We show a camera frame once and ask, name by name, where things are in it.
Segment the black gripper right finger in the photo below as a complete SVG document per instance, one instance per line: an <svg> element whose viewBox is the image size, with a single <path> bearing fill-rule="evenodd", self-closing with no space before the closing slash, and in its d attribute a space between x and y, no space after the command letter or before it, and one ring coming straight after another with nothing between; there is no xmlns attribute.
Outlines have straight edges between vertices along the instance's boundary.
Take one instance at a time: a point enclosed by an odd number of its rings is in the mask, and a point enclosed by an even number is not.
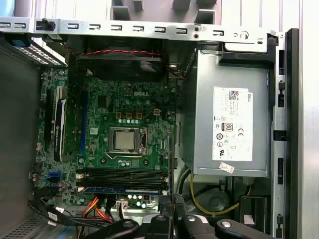
<svg viewBox="0 0 319 239"><path fill-rule="evenodd" d="M231 219L211 226L206 217L189 214L182 195L175 196L174 215L179 239L271 239L272 236Z"/></svg>

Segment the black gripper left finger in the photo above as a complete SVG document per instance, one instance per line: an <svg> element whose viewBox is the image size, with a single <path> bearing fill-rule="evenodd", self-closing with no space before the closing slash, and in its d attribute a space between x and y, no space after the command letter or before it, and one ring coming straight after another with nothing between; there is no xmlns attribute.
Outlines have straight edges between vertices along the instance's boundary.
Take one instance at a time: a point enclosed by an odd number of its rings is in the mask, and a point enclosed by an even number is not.
<svg viewBox="0 0 319 239"><path fill-rule="evenodd" d="M169 196L159 196L159 213L146 215L142 224L121 219L86 236L87 239L171 239L173 205Z"/></svg>

